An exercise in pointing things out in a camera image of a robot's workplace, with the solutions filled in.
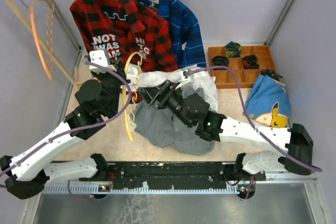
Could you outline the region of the grey button shirt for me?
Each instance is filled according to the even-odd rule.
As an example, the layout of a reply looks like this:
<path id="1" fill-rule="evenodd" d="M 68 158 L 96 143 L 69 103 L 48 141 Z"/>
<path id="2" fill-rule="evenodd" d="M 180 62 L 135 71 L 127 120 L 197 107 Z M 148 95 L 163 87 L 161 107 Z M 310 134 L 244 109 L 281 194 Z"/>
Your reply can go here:
<path id="1" fill-rule="evenodd" d="M 182 109 L 157 109 L 155 103 L 145 100 L 135 111 L 135 131 L 153 145 L 173 147 L 181 153 L 203 155 L 213 150 L 214 141 L 208 140 L 203 123 L 210 109 L 202 88 L 191 86 L 182 89 Z"/>

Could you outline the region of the yellow hanger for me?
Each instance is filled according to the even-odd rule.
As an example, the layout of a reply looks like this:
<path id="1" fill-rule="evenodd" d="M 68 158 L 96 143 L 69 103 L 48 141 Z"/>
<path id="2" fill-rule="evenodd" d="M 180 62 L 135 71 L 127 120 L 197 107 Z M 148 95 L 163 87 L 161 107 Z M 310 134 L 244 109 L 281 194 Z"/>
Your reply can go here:
<path id="1" fill-rule="evenodd" d="M 137 61 L 137 64 L 135 65 L 136 69 L 136 75 L 135 75 L 135 87 L 134 90 L 132 91 L 130 84 L 128 86 L 124 86 L 122 88 L 122 101 L 123 101 L 123 106 L 125 109 L 127 109 L 128 105 L 130 103 L 133 104 L 133 108 L 130 109 L 130 114 L 133 116 L 133 118 L 129 118 L 128 113 L 126 110 L 123 111 L 124 115 L 124 123 L 125 123 L 125 128 L 127 131 L 128 138 L 131 142 L 133 142 L 133 136 L 132 136 L 132 130 L 134 130 L 134 126 L 132 123 L 135 120 L 135 114 L 134 110 L 137 107 L 137 99 L 138 99 L 138 88 L 139 88 L 139 82 L 140 82 L 140 73 L 141 73 L 141 66 L 142 66 L 142 60 L 143 60 L 143 55 L 139 52 L 133 52 L 131 55 L 129 55 L 125 66 L 124 66 L 124 72 L 127 75 L 129 72 L 129 65 L 131 64 L 131 60 L 134 56 L 140 57 L 140 60 Z"/>

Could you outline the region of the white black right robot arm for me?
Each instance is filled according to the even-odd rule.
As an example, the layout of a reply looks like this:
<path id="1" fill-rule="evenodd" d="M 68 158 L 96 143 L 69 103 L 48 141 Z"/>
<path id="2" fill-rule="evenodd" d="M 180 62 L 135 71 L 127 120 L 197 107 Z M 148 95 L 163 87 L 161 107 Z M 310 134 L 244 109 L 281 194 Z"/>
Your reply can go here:
<path id="1" fill-rule="evenodd" d="M 251 126 L 210 110 L 210 105 L 196 93 L 183 97 L 182 89 L 170 81 L 156 87 L 140 87 L 138 92 L 149 106 L 168 109 L 182 128 L 194 129 L 200 139 L 211 142 L 240 142 L 260 149 L 241 153 L 236 158 L 235 175 L 242 180 L 251 175 L 284 168 L 308 176 L 313 171 L 313 140 L 305 127 Z"/>

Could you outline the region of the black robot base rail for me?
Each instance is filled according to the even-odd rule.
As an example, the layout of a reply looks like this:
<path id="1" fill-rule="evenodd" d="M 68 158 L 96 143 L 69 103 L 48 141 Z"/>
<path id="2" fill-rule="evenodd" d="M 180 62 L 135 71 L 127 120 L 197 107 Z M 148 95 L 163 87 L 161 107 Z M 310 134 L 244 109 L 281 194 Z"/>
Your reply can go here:
<path id="1" fill-rule="evenodd" d="M 113 189 L 225 189 L 229 181 L 243 182 L 251 175 L 225 162 L 114 162 L 101 178 L 81 182 L 112 182 Z"/>

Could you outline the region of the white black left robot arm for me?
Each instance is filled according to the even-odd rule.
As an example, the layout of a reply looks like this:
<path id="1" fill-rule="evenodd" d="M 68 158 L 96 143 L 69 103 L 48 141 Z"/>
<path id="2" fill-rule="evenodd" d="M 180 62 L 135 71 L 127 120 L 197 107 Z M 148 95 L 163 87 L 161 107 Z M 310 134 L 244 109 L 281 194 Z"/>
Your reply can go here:
<path id="1" fill-rule="evenodd" d="M 79 180 L 97 182 L 109 174 L 109 164 L 102 154 L 57 163 L 54 158 L 74 145 L 85 142 L 126 108 L 119 109 L 121 86 L 129 87 L 121 59 L 110 63 L 85 60 L 94 79 L 85 81 L 75 94 L 79 105 L 46 137 L 17 156 L 1 157 L 1 188 L 19 199 L 28 199 L 52 184 Z"/>

